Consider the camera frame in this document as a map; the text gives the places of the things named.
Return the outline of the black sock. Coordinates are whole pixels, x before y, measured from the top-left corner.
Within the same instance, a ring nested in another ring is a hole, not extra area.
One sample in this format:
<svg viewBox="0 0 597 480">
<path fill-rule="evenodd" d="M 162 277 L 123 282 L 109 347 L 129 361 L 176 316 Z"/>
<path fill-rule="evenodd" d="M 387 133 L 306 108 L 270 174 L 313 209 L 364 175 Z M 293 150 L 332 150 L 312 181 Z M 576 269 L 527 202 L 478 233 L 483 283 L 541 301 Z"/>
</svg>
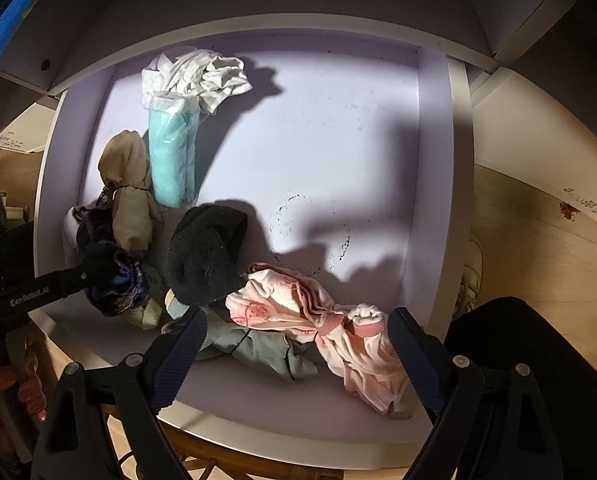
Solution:
<svg viewBox="0 0 597 480">
<path fill-rule="evenodd" d="M 203 307 L 240 289 L 240 249 L 248 229 L 244 212 L 224 205 L 192 207 L 179 221 L 167 249 L 172 292 L 189 307 Z"/>
</svg>

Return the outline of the grey green cloth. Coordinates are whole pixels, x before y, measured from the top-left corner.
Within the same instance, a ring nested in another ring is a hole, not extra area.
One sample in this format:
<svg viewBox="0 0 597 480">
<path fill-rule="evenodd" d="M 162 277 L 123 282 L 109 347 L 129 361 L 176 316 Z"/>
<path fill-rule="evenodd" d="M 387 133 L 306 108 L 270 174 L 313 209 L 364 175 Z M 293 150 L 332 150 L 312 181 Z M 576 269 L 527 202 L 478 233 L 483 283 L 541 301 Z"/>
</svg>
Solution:
<svg viewBox="0 0 597 480">
<path fill-rule="evenodd" d="M 303 344 L 280 332 L 251 330 L 236 324 L 225 306 L 226 297 L 219 296 L 200 308 L 206 316 L 207 332 L 196 355 L 198 361 L 231 356 L 251 370 L 282 382 L 317 375 L 317 365 L 308 359 Z"/>
</svg>

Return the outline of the beige stocking bundle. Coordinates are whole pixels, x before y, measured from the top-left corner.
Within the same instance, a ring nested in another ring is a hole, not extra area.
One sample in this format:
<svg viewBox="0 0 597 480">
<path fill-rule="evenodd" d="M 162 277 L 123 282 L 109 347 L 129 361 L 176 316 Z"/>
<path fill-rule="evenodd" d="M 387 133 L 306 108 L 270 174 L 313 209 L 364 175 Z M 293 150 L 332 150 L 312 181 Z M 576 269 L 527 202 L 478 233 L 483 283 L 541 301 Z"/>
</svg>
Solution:
<svg viewBox="0 0 597 480">
<path fill-rule="evenodd" d="M 99 159 L 100 177 L 112 193 L 114 240 L 126 252 L 146 252 L 161 223 L 152 193 L 146 143 L 137 131 L 124 130 L 108 141 Z"/>
</svg>

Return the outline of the white crumpled cloth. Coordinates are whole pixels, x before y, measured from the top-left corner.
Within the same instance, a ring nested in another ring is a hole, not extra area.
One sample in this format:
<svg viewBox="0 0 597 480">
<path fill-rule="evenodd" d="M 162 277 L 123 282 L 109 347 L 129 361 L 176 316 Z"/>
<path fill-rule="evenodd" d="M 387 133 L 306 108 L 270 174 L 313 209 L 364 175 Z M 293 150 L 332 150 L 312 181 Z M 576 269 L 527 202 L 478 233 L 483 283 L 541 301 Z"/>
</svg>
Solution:
<svg viewBox="0 0 597 480">
<path fill-rule="evenodd" d="M 141 71 L 144 108 L 157 93 L 169 93 L 195 98 L 205 114 L 215 115 L 228 98 L 252 89 L 241 58 L 228 58 L 206 49 L 162 52 Z"/>
</svg>

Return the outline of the teal cloth in plastic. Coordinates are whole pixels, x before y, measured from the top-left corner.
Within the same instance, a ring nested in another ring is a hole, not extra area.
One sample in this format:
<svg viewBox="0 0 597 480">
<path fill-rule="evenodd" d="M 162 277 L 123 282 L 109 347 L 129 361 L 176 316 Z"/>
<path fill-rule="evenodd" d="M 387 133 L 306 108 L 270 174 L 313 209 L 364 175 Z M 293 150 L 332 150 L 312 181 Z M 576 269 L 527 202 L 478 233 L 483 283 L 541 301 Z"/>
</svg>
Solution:
<svg viewBox="0 0 597 480">
<path fill-rule="evenodd" d="M 194 200 L 195 138 L 200 107 L 195 98 L 156 92 L 149 105 L 149 150 L 154 197 L 180 208 Z"/>
</svg>

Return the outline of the white bed drawer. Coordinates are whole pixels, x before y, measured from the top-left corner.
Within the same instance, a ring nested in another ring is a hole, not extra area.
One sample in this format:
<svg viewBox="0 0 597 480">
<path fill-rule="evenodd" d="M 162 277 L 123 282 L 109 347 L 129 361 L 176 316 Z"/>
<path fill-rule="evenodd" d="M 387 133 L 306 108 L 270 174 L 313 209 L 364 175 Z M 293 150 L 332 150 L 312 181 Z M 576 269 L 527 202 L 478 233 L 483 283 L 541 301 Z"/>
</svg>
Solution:
<svg viewBox="0 0 597 480">
<path fill-rule="evenodd" d="M 333 24 L 205 26 L 131 47 L 67 82 L 38 181 L 37 274 L 64 267 L 62 222 L 102 188 L 98 160 L 122 130 L 148 128 L 141 76 L 172 44 L 243 58 L 254 89 L 201 126 L 198 200 L 250 218 L 242 262 L 312 276 L 344 304 L 402 304 L 443 338 L 463 273 L 473 188 L 466 66 L 440 40 Z M 71 359 L 116 364 L 150 335 L 83 294 L 33 319 Z M 251 455 L 337 469 L 406 467 L 430 432 L 413 389 L 389 419 L 327 370 L 286 384 L 233 359 L 192 366 L 169 425 Z"/>
</svg>

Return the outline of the white sneaker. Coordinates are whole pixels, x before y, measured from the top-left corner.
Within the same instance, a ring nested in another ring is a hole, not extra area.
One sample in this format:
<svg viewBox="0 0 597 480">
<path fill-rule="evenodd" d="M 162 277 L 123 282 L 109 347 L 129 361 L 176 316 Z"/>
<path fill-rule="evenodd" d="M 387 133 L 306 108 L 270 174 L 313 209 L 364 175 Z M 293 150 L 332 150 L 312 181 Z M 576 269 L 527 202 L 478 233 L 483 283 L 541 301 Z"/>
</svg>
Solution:
<svg viewBox="0 0 597 480">
<path fill-rule="evenodd" d="M 461 315 L 465 315 L 477 307 L 477 297 L 480 295 L 482 286 L 482 274 L 482 247 L 477 237 L 471 234 L 453 318 L 460 318 Z"/>
</svg>

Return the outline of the navy lace underwear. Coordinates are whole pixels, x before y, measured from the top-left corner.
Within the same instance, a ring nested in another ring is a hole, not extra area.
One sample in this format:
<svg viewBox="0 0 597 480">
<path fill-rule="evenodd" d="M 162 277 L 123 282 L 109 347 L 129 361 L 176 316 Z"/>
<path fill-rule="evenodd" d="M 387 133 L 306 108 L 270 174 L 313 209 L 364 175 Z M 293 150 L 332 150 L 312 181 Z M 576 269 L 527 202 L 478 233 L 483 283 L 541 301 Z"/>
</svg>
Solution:
<svg viewBox="0 0 597 480">
<path fill-rule="evenodd" d="M 116 243 L 113 192 L 104 188 L 89 206 L 76 206 L 76 246 L 87 273 L 85 294 L 103 315 L 117 316 L 143 308 L 151 299 L 140 260 Z"/>
</svg>

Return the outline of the pink garment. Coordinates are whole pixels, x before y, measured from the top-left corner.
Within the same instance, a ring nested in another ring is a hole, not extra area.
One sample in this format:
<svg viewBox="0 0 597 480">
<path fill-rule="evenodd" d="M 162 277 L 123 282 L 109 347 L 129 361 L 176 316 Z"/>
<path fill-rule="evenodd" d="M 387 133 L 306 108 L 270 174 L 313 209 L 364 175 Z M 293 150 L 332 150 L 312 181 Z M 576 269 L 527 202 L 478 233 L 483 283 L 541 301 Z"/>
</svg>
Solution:
<svg viewBox="0 0 597 480">
<path fill-rule="evenodd" d="M 381 415 L 406 416 L 408 378 L 387 333 L 387 315 L 377 307 L 339 304 L 313 278 L 267 263 L 252 264 L 225 305 L 233 322 L 250 330 L 312 342 L 347 392 Z"/>
</svg>

